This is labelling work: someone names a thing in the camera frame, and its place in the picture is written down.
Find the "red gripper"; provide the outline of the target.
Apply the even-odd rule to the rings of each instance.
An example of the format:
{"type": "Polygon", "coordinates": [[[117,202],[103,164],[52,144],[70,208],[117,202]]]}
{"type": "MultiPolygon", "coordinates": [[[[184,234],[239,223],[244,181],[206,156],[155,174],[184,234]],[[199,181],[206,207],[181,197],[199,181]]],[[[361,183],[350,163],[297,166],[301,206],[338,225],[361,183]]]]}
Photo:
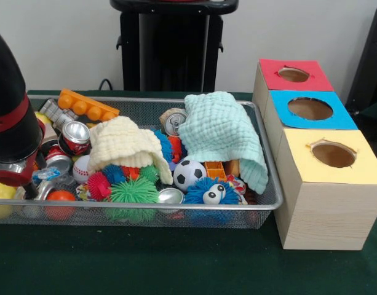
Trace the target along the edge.
{"type": "MultiPolygon", "coordinates": [[[[41,121],[38,124],[42,142],[46,126],[41,121]]],[[[47,150],[40,144],[27,158],[12,163],[0,162],[0,183],[12,187],[21,186],[25,190],[25,199],[35,199],[38,196],[38,189],[32,179],[33,167],[36,164],[39,169],[46,168],[46,157],[47,150]]]]}

